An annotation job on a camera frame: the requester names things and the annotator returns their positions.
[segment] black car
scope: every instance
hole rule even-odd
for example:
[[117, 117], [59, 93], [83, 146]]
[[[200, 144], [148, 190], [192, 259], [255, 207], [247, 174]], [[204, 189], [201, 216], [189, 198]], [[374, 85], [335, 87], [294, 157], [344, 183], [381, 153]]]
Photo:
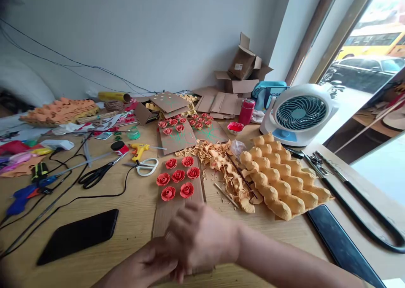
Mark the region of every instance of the black car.
[[339, 80], [343, 86], [374, 94], [404, 66], [399, 57], [348, 57], [334, 62], [322, 81]]

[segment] black ruler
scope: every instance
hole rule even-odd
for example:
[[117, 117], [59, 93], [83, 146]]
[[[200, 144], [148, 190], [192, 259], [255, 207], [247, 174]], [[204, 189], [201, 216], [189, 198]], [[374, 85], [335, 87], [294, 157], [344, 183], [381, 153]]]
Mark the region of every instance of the black ruler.
[[320, 205], [308, 211], [307, 215], [337, 266], [364, 279], [375, 288], [386, 288], [327, 206]]

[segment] fan grille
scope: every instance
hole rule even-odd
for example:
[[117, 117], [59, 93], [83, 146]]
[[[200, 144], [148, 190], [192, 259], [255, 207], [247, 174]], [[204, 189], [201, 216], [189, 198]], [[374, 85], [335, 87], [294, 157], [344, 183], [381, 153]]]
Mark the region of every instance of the fan grille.
[[326, 112], [326, 105], [321, 99], [303, 95], [283, 102], [277, 109], [276, 119], [286, 129], [305, 130], [319, 124]]

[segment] twine spool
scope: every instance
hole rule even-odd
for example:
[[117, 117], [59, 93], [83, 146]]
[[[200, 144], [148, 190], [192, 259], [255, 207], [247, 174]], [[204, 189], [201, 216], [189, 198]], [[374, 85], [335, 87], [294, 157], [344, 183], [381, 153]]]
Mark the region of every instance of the twine spool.
[[124, 103], [119, 100], [109, 100], [104, 103], [104, 107], [107, 109], [108, 112], [122, 112], [124, 110]]

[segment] red bottle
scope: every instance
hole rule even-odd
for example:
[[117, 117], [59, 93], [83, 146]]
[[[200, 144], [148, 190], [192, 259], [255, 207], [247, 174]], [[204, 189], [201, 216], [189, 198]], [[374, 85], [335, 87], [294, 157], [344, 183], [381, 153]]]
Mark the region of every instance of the red bottle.
[[242, 109], [240, 110], [239, 123], [248, 125], [252, 119], [255, 101], [249, 98], [243, 100]]

